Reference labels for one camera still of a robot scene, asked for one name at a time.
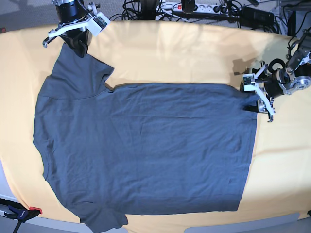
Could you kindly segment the black arm on image right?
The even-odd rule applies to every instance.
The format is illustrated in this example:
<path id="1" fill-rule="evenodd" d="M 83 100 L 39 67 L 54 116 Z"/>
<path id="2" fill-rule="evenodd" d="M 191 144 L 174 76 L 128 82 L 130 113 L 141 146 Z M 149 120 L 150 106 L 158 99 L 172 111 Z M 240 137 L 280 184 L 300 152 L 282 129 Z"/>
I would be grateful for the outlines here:
<path id="1" fill-rule="evenodd" d="M 269 64 L 262 61 L 259 69 L 252 69 L 243 75 L 240 85 L 242 92 L 254 92 L 259 99 L 255 106 L 244 110 L 264 113 L 273 122 L 274 100 L 282 95 L 304 90 L 311 85 L 311 29 L 303 31 L 300 39 L 288 46 L 287 62 L 274 59 Z"/>

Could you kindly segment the black arm on image left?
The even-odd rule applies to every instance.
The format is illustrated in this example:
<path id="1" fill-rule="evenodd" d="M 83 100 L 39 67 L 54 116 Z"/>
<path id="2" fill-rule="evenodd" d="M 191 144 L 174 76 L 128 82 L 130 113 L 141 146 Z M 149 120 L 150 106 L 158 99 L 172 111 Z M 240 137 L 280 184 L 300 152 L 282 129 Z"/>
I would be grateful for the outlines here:
<path id="1" fill-rule="evenodd" d="M 93 2 L 85 6 L 82 0 L 53 0 L 52 4 L 55 5 L 59 18 L 58 29 L 87 20 L 87 15 L 100 7 L 99 4 Z M 87 54 L 89 30 L 86 27 L 67 30 L 60 37 L 80 58 Z"/>

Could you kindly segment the black robot base post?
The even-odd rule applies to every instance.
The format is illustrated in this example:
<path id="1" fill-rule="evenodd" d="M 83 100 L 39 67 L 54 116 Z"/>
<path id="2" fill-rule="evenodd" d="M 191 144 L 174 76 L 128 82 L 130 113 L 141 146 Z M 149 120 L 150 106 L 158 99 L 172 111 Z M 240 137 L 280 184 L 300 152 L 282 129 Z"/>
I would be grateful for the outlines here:
<path id="1" fill-rule="evenodd" d="M 155 20 L 156 8 L 158 6 L 157 0 L 140 0 L 141 12 L 140 20 Z"/>

